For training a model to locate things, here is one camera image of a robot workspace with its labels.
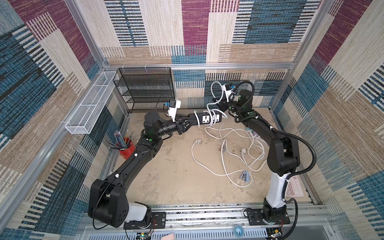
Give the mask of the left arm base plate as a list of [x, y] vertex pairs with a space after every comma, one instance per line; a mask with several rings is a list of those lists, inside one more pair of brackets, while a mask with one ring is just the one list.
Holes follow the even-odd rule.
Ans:
[[124, 223], [124, 230], [151, 230], [164, 229], [167, 219], [166, 212], [152, 212], [151, 216], [143, 221], [130, 221]]

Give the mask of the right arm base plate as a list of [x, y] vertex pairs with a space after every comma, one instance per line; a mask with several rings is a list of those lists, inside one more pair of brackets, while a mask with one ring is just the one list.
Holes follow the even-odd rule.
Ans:
[[291, 220], [286, 210], [279, 209], [251, 209], [246, 208], [243, 215], [248, 219], [250, 226], [289, 225]]

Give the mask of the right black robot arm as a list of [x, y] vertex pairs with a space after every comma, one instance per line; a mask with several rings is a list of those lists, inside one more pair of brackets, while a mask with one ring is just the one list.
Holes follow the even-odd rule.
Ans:
[[298, 141], [279, 133], [267, 120], [250, 105], [251, 92], [242, 90], [239, 102], [233, 99], [234, 90], [222, 90], [223, 97], [218, 103], [221, 111], [232, 111], [238, 122], [256, 132], [269, 146], [267, 164], [271, 170], [271, 183], [263, 208], [255, 219], [262, 219], [267, 225], [278, 224], [288, 217], [285, 202], [287, 178], [300, 164]]

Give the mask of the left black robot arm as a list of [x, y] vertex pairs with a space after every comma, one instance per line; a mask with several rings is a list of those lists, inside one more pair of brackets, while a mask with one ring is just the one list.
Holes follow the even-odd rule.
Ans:
[[105, 180], [97, 179], [90, 190], [88, 216], [115, 228], [132, 222], [137, 227], [148, 227], [151, 222], [151, 207], [141, 203], [129, 203], [126, 193], [142, 168], [153, 159], [163, 144], [163, 136], [174, 132], [182, 134], [190, 127], [210, 122], [206, 113], [175, 116], [165, 120], [157, 112], [145, 115], [144, 130], [129, 158]]

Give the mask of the black power strip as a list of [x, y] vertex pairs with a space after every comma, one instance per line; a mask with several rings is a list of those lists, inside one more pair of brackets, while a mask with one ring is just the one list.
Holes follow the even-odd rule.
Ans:
[[208, 113], [207, 110], [203, 112], [194, 112], [192, 114], [188, 114], [188, 116], [196, 116], [200, 120], [200, 125], [213, 125], [215, 123], [220, 123], [223, 118], [223, 114], [221, 112], [218, 112], [216, 110], [211, 111]]

